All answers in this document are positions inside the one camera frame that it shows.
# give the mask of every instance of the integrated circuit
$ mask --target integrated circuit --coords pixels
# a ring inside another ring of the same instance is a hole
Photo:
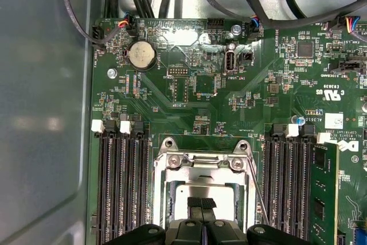
[[[320,168],[324,168],[325,167],[325,162],[326,162],[326,155],[325,155],[325,151],[321,150],[319,148],[315,149],[315,156],[314,156],[314,162],[316,164],[316,166],[320,167]]]
[[[313,57],[314,56],[314,43],[308,41],[300,41],[297,43],[297,56],[298,57]]]
[[[325,216],[325,203],[315,198],[314,202],[314,212],[318,218],[322,221],[324,220]]]

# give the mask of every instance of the white label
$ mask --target white label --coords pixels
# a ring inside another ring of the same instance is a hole
[[[325,113],[326,129],[343,129],[343,113]]]

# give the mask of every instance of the mounting hole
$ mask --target mounting hole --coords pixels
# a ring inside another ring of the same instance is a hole
[[[172,147],[173,146],[173,143],[171,140],[167,140],[166,141],[166,147]]]
[[[240,150],[246,150],[247,149],[247,145],[245,143],[242,143],[240,145]]]

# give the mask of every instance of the metal screw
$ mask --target metal screw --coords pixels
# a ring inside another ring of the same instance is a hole
[[[236,44],[230,43],[230,44],[228,44],[227,48],[228,48],[228,50],[235,50],[236,49]]]
[[[110,68],[108,71],[107,71],[107,76],[110,78],[110,79],[115,79],[117,77],[117,70],[115,68]]]
[[[239,36],[242,33],[242,27],[240,25],[233,25],[231,27],[231,33],[235,36]]]
[[[261,227],[256,227],[255,229],[253,229],[255,232],[257,232],[258,234],[264,234],[265,233],[265,229],[261,228]]]
[[[215,222],[214,222],[214,225],[215,225],[215,226],[218,226],[218,227],[223,227],[223,226],[224,226],[224,222],[223,222],[223,221],[218,220],[218,221],[215,221]]]
[[[241,170],[243,168],[243,161],[240,158],[234,158],[232,160],[232,167],[235,170]]]
[[[240,150],[246,150],[247,149],[247,145],[245,143],[242,143],[240,145]]]
[[[180,163],[180,160],[179,160],[179,156],[177,155],[171,155],[169,158],[168,158],[168,164],[171,168],[178,168],[179,167],[179,163]]]
[[[149,231],[148,231],[148,233],[150,233],[150,234],[156,234],[158,232],[158,230],[157,229],[150,229]]]

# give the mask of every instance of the motherboard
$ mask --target motherboard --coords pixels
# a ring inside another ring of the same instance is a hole
[[[364,244],[366,54],[322,23],[141,19],[133,33],[121,28],[93,54],[87,244],[184,218],[199,178],[216,216],[243,231],[265,211],[270,226],[312,244]]]

